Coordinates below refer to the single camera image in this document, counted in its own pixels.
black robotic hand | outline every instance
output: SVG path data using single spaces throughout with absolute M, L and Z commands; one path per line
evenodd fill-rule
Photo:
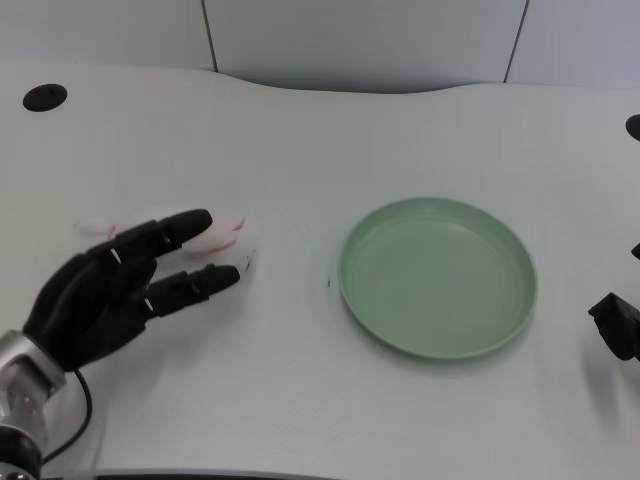
M 156 257 L 212 223 L 206 210 L 150 221 L 69 260 L 40 292 L 24 333 L 65 371 L 103 358 L 145 330 L 145 323 L 200 303 L 240 279 L 233 266 L 207 265 L 149 283 Z

robotic hand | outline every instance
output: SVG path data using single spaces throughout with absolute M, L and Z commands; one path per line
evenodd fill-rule
M 203 302 L 240 279 L 207 265 L 149 284 L 156 257 L 212 223 L 206 210 L 150 221 L 69 260 L 41 290 L 23 331 L 0 337 L 0 477 L 37 479 L 47 446 L 43 406 L 65 372 L 120 349 L 148 320 Z

black cable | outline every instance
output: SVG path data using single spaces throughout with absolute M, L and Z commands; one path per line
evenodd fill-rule
M 87 404 L 87 411 L 84 414 L 84 420 L 82 421 L 82 425 L 80 425 L 80 428 L 78 429 L 78 431 L 76 431 L 76 433 L 74 433 L 71 436 L 71 438 L 69 438 L 69 440 L 64 442 L 62 445 L 56 448 L 53 452 L 51 452 L 49 455 L 44 457 L 44 459 L 42 460 L 43 465 L 49 463 L 58 455 L 65 452 L 69 447 L 71 447 L 71 445 L 76 443 L 76 441 L 82 436 L 84 431 L 89 426 L 89 422 L 91 422 L 91 415 L 93 415 L 93 400 L 91 399 L 91 391 L 89 390 L 89 385 L 87 385 L 87 381 L 84 379 L 84 377 L 80 373 L 80 370 L 78 370 L 77 368 L 74 368 L 73 373 L 76 374 L 76 377 L 80 382 L 80 386 L 82 387 L 82 391 L 84 392 L 84 398 Z

white table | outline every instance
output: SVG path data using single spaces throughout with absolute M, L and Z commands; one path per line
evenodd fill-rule
M 97 418 L 53 473 L 95 463 L 363 480 L 637 476 L 640 365 L 608 351 L 587 310 L 609 291 L 640 305 L 640 143 L 624 128 L 640 91 L 396 96 L 199 71 L 0 72 L 3 327 L 20 326 L 42 283 L 88 246 L 72 229 L 86 215 L 237 210 L 247 230 L 236 260 L 257 252 L 237 288 L 154 321 L 87 369 Z M 68 100 L 26 111 L 24 93 L 42 83 L 64 85 Z M 345 312 L 335 260 L 349 227 L 412 196 L 485 209 L 530 250 L 537 313 L 510 346 L 421 361 Z M 82 417 L 74 382 L 52 444 Z

